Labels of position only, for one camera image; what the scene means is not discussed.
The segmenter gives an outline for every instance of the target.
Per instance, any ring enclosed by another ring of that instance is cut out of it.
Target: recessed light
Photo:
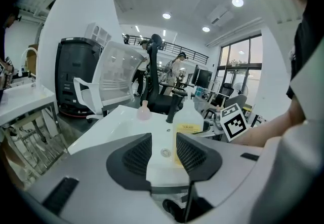
[[[209,32],[209,31],[211,31],[211,29],[208,28],[208,27],[203,27],[202,30],[203,30],[204,32]]]
[[[235,7],[242,7],[244,4],[243,0],[232,0],[232,3]]]
[[[164,13],[162,15],[165,19],[170,19],[171,18],[171,15],[169,13]]]

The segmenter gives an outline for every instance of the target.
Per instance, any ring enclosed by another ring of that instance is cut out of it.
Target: hand
[[[8,71],[8,72],[12,72],[13,71],[13,66],[12,65],[7,65],[7,67],[6,67],[6,70]]]

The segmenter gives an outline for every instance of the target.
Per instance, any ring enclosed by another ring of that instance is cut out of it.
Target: white countertop
[[[6,89],[4,96],[7,96],[8,101],[0,105],[0,126],[56,99],[53,92],[44,86],[37,88],[36,83]]]
[[[189,176],[182,166],[175,164],[172,156],[163,157],[161,150],[173,150],[173,125],[166,122],[167,116],[152,113],[148,121],[136,118],[137,109],[119,106],[96,123],[73,143],[68,151],[74,154],[88,147],[116,139],[152,133],[152,156],[147,166],[146,179],[156,187],[189,185]]]

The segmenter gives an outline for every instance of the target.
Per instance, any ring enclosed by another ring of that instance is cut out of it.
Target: faucet
[[[27,51],[32,50],[35,52],[36,54],[36,68],[38,67],[38,53],[37,50],[35,48],[27,48],[21,55],[21,59],[20,59],[20,68],[19,68],[19,72],[18,72],[18,76],[21,77],[22,76],[22,67],[23,67],[23,62],[26,59],[26,53]]]

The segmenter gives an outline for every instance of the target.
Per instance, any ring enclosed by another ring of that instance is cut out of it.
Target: computer monitor
[[[192,81],[191,81],[191,83],[192,83],[193,85],[196,84],[198,74],[199,74],[199,66],[196,65],[196,68],[194,69],[194,73],[193,73],[193,76],[192,76]]]
[[[197,78],[197,82],[195,85],[207,89],[209,87],[209,83],[211,81],[212,74],[213,74],[212,72],[209,72],[207,70],[200,70],[199,76]]]

